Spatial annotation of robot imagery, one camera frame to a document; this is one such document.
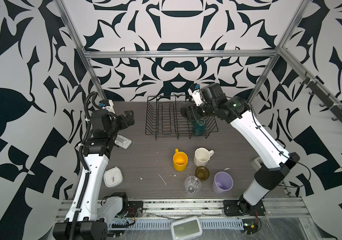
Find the dark green mug white inside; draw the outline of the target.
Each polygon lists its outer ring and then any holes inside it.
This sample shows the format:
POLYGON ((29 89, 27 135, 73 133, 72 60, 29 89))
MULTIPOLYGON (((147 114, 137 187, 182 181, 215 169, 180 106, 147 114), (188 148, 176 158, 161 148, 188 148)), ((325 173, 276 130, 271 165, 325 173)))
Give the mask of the dark green mug white inside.
POLYGON ((206 132, 206 121, 198 119, 193 122, 193 133, 195 136, 203 136, 206 132))

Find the black wire dish rack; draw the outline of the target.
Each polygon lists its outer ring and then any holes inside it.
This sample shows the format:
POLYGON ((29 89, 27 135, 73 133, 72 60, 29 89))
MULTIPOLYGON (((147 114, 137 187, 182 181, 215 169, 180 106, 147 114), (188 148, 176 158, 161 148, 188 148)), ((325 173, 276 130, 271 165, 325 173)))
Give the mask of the black wire dish rack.
POLYGON ((206 132, 203 136, 195 136, 193 122, 181 115, 181 106, 190 103, 191 97, 184 94, 171 96, 147 97, 145 134, 159 138, 205 137, 219 131, 214 117, 203 118, 206 121, 206 132))

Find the cream white mug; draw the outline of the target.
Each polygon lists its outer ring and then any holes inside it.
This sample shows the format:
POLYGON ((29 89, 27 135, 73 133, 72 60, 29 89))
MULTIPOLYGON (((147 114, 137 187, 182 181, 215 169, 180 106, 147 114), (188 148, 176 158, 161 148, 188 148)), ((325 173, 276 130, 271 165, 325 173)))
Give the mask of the cream white mug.
POLYGON ((214 155, 213 150, 207 150, 206 148, 198 148, 194 153, 194 164, 197 167, 205 167, 211 157, 214 155))

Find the yellow mug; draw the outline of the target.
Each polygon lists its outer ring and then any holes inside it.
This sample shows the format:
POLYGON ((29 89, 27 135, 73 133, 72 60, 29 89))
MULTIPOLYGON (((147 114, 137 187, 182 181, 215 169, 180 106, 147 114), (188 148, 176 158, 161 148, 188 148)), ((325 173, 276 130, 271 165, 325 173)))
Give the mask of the yellow mug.
POLYGON ((173 167, 176 171, 182 172, 187 168, 188 156, 186 153, 175 149, 175 154, 173 155, 173 167))

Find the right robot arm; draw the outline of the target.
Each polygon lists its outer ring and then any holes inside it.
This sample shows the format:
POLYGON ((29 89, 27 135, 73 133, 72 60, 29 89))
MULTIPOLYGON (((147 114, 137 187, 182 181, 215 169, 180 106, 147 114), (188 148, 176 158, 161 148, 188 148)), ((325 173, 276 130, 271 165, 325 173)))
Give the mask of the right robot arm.
POLYGON ((253 214, 267 193, 277 187, 298 164, 299 155, 289 153, 264 129, 249 101, 238 96, 227 97, 219 84, 214 83, 203 88, 192 84, 188 93, 191 100, 181 107, 184 118, 190 122, 203 117, 217 117, 226 121, 258 153, 262 161, 261 168, 237 202, 240 214, 253 214))

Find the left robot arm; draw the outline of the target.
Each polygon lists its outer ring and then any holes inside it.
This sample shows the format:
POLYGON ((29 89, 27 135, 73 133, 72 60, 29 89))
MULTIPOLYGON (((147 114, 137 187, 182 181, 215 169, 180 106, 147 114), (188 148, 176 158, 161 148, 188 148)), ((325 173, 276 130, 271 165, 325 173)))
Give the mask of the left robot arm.
POLYGON ((76 195, 62 223, 56 223, 53 237, 56 240, 105 240, 113 237, 109 225, 116 216, 128 211, 128 197, 124 192, 113 193, 101 208, 98 197, 118 132, 134 125, 133 111, 116 115, 107 100, 95 103, 96 92, 84 101, 86 132, 79 143, 78 158, 82 172, 76 195))

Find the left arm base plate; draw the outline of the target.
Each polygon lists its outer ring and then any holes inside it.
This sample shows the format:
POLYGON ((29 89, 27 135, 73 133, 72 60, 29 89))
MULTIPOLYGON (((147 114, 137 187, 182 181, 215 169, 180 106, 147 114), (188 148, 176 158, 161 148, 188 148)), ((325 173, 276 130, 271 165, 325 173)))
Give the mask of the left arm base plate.
POLYGON ((140 218, 143 215, 143 201, 129 201, 126 217, 140 218))

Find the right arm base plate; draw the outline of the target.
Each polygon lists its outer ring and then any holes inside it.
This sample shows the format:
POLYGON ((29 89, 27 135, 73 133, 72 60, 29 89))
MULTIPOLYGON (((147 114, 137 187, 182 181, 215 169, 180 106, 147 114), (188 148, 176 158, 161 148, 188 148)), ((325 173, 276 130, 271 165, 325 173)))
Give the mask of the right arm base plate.
POLYGON ((246 200, 224 200, 224 214, 228 217, 235 216, 265 216, 265 206, 262 201, 252 206, 246 200))

